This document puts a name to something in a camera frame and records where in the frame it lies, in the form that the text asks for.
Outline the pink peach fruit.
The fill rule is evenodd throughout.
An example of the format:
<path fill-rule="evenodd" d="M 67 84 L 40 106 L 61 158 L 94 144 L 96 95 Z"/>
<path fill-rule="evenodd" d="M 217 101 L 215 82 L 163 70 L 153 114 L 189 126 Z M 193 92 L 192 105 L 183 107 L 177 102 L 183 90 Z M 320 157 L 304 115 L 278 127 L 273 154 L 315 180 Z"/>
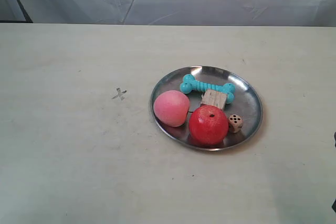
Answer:
<path fill-rule="evenodd" d="M 189 108 L 189 98 L 176 90 L 163 92 L 155 99 L 153 104 L 155 116 L 170 127 L 178 127 L 184 124 Z"/>

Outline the turquoise rubber bone toy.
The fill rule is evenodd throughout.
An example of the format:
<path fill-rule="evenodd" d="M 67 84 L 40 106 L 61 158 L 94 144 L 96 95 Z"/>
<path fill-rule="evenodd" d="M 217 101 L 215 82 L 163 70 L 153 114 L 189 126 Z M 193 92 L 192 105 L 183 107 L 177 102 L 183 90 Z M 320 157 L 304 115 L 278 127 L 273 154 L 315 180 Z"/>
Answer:
<path fill-rule="evenodd" d="M 231 104 L 234 101 L 235 85 L 226 83 L 222 86 L 201 82 L 195 79 L 191 74 L 186 74 L 183 77 L 183 82 L 180 84 L 180 91 L 184 94 L 189 94 L 192 91 L 205 93 L 207 90 L 215 90 L 227 95 L 226 104 Z"/>

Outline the small wooden block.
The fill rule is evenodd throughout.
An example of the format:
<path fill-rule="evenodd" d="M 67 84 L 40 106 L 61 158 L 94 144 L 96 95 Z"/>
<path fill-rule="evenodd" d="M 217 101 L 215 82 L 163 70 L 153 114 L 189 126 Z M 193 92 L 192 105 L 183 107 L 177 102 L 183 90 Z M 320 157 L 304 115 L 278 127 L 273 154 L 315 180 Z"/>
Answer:
<path fill-rule="evenodd" d="M 224 110 L 227 101 L 227 94 L 208 89 L 202 95 L 201 106 L 211 105 L 220 110 Z"/>

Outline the red apple fruit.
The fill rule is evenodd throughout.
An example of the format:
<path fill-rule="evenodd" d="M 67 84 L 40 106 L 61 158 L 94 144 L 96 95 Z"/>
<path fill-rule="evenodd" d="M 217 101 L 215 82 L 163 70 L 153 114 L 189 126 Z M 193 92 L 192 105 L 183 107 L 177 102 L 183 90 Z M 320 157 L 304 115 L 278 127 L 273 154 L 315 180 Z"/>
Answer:
<path fill-rule="evenodd" d="M 228 119 L 225 113 L 212 105 L 196 109 L 188 122 L 190 135 L 202 145 L 217 145 L 228 133 Z"/>

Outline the wooden die black dots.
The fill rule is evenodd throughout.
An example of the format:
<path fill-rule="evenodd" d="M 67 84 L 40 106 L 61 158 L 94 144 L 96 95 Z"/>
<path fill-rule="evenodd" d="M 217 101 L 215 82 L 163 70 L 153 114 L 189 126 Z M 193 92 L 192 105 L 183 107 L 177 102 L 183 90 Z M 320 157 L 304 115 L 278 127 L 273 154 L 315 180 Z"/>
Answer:
<path fill-rule="evenodd" d="M 230 132 L 237 133 L 243 127 L 243 119 L 237 114 L 231 114 L 228 117 L 228 126 Z"/>

